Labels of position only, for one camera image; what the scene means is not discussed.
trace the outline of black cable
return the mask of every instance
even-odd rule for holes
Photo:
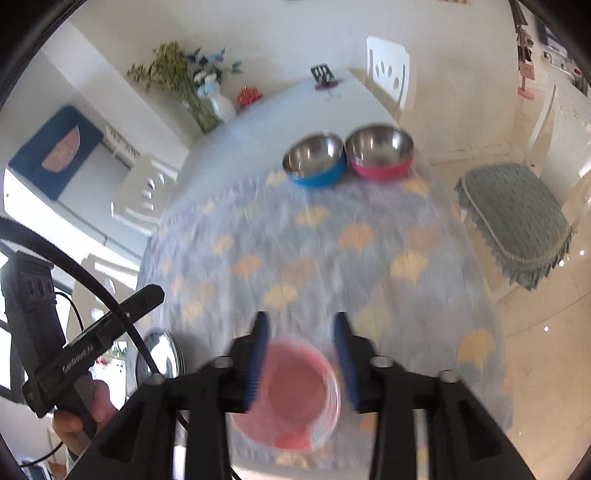
[[[64,297],[67,301],[70,302],[70,305],[72,305],[72,308],[74,309],[74,313],[76,314],[76,317],[78,318],[78,324],[80,325],[80,331],[84,332],[84,325],[82,324],[82,318],[80,318],[80,312],[78,312],[78,309],[76,308],[76,305],[74,305],[74,302],[72,301],[72,299],[66,295],[65,293],[61,292],[61,291],[57,291],[56,295],[59,295],[60,297]]]
[[[88,288],[88,290],[94,293],[120,321],[152,373],[160,373],[148,347],[146,347],[141,335],[129,319],[127,312],[121,307],[117,300],[115,300],[113,295],[111,295],[108,290],[81,265],[38,233],[35,233],[24,225],[6,217],[0,217],[0,239],[33,250],[54,265],[60,267],[68,275],[74,277],[82,285]]]
[[[32,462],[27,462],[27,463],[21,463],[19,465],[19,467],[23,468],[26,466],[31,466],[31,465],[36,465],[39,462],[42,462],[43,460],[47,460],[50,456],[52,456],[53,454],[55,454],[60,448],[61,446],[64,445],[64,442],[60,442],[57,444],[57,447],[55,447],[51,452],[49,452],[47,455],[42,456],[41,458],[38,458],[37,460],[34,460]]]

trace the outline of chair cushion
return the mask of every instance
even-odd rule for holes
[[[548,187],[525,165],[468,171],[456,185],[460,207],[482,232],[510,282],[532,290],[568,252],[572,231]]]

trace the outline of dining table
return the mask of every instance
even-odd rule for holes
[[[268,312],[273,340],[303,339],[328,360],[341,411],[316,451],[262,447],[228,419],[233,465],[289,478],[368,476],[376,415],[356,414],[346,398],[332,340],[340,311],[407,370],[458,372],[497,423],[511,426],[499,319],[458,211],[420,145],[410,174],[385,183],[348,171],[334,186],[304,189],[282,171],[301,137],[396,124],[363,82],[347,71],[336,77],[328,90],[310,79],[263,98],[196,141],[138,277],[138,287],[165,292],[138,330],[169,331],[187,372],[248,333],[259,310]],[[130,346],[129,393],[136,358]]]

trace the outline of pet bowl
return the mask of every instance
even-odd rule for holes
[[[353,170],[370,180],[393,180],[408,174],[414,143],[410,135],[393,125],[367,125],[345,142]]]
[[[343,141],[323,132],[299,140],[283,157],[283,170],[298,185],[322,187],[335,183],[346,170]]]

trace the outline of pink bowl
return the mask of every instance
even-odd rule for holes
[[[361,177],[394,180],[408,174],[414,158],[414,142],[395,125],[366,125],[349,135],[345,153],[351,167]]]
[[[361,165],[357,165],[355,161],[350,161],[349,163],[354,172],[360,177],[374,181],[387,181],[407,176],[410,166],[413,163],[413,157],[391,167],[362,167]]]

